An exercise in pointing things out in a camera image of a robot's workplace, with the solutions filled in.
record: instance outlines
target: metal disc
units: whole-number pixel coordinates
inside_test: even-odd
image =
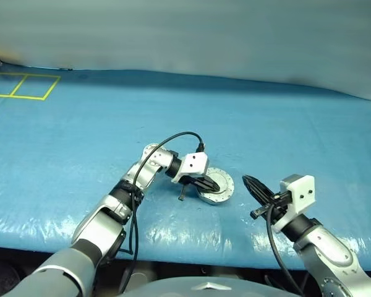
[[[204,193],[198,191],[199,197],[209,204],[219,204],[228,200],[234,192],[234,181],[224,170],[210,167],[207,169],[207,176],[214,180],[219,186],[220,191],[215,193]]]

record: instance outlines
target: white wall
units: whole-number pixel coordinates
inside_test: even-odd
[[[0,0],[0,58],[291,82],[371,99],[371,0]]]

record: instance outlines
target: yellow square marking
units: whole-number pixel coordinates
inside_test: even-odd
[[[22,75],[23,78],[21,81],[15,86],[15,88],[11,91],[10,94],[0,94],[1,98],[20,98],[20,99],[31,99],[31,100],[46,100],[49,94],[52,92],[56,84],[60,81],[61,77],[59,75],[48,75],[48,74],[30,74],[30,73],[19,73],[19,72],[0,72],[0,75]],[[41,97],[39,96],[23,96],[23,95],[15,95],[18,91],[20,86],[25,82],[28,77],[52,77],[56,80],[51,84],[48,91]]]

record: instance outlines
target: blue plastic sheet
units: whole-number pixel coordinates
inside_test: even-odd
[[[68,246],[77,224],[144,146],[191,130],[207,144],[211,166],[232,176],[235,193],[217,206],[194,191],[180,202],[181,187],[158,177],[138,211],[139,259],[277,267],[265,221],[249,217],[259,205],[241,177],[256,176],[278,190],[280,179],[299,173],[316,179],[317,202],[307,215],[371,270],[371,101],[155,72],[5,71],[61,80],[45,101],[0,98],[0,247],[55,252]],[[0,89],[10,92],[9,83],[0,81]],[[35,81],[22,88],[24,95],[45,92]],[[196,145],[185,137],[167,148],[182,155]],[[303,268],[286,238],[276,242],[289,268]]]

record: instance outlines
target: black cable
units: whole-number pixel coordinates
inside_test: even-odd
[[[124,283],[122,284],[121,289],[119,290],[119,293],[120,294],[122,294],[125,291],[126,286],[129,283],[130,277],[132,276],[132,272],[134,271],[135,266],[136,266],[137,254],[139,252],[139,230],[137,228],[137,216],[136,216],[137,206],[136,206],[136,201],[135,201],[135,189],[136,189],[137,178],[139,177],[139,174],[140,174],[142,168],[144,167],[144,165],[146,165],[148,159],[150,159],[150,157],[160,147],[162,147],[164,144],[168,143],[169,141],[171,141],[171,140],[173,140],[173,139],[175,139],[175,138],[177,138],[179,136],[183,136],[183,135],[192,135],[192,136],[195,136],[199,140],[199,145],[198,145],[198,148],[197,148],[197,152],[202,152],[204,150],[205,145],[203,143],[203,140],[202,140],[202,138],[197,133],[186,131],[186,132],[180,132],[180,133],[174,134],[173,136],[168,137],[167,139],[165,139],[164,141],[162,141],[160,144],[158,144],[156,147],[153,148],[153,150],[147,155],[147,157],[140,164],[140,166],[139,166],[139,168],[136,171],[136,174],[134,176],[134,181],[132,183],[132,189],[133,189],[133,191],[130,194],[130,198],[132,200],[133,216],[132,216],[132,222],[131,222],[131,225],[130,225],[130,232],[129,232],[130,233],[129,234],[129,240],[130,240],[129,251],[126,251],[126,250],[122,250],[122,251],[124,251],[126,253],[132,253],[132,227],[134,226],[134,230],[135,230],[135,253],[134,253],[134,258],[132,260],[132,263],[130,264],[130,267],[129,267],[129,270],[128,270],[128,274],[126,276],[126,279],[125,279]]]
[[[126,253],[126,254],[130,254],[130,255],[133,255],[133,254],[134,254],[133,252],[131,252],[131,251],[128,250],[128,249],[119,249],[118,251],[119,251],[119,252],[124,252],[124,253]]]
[[[264,281],[268,286],[273,288],[278,288],[283,291],[287,291],[284,286],[282,286],[279,282],[277,282],[274,278],[270,277],[269,275],[264,275]]]
[[[280,268],[282,269],[282,271],[284,273],[284,276],[291,283],[291,285],[294,287],[294,289],[296,289],[297,294],[300,294],[301,296],[303,296],[304,293],[299,288],[299,286],[297,285],[297,283],[294,281],[294,279],[291,276],[289,270],[285,266],[282,258],[279,255],[278,248],[276,247],[275,241],[273,240],[271,226],[272,226],[272,211],[273,211],[274,207],[275,207],[275,205],[274,204],[271,204],[270,208],[267,211],[267,233],[268,233],[268,239],[270,240],[270,244],[271,244],[271,248],[272,248],[273,254],[274,254],[275,258],[276,258],[276,261],[278,261],[278,264],[279,264]]]
[[[307,273],[305,274],[305,276],[304,276],[304,279],[302,280],[302,283],[301,283],[301,286],[300,286],[300,289],[301,289],[302,291],[305,290],[305,287],[306,287],[307,282],[308,282],[309,275],[310,275],[309,272],[307,272]]]

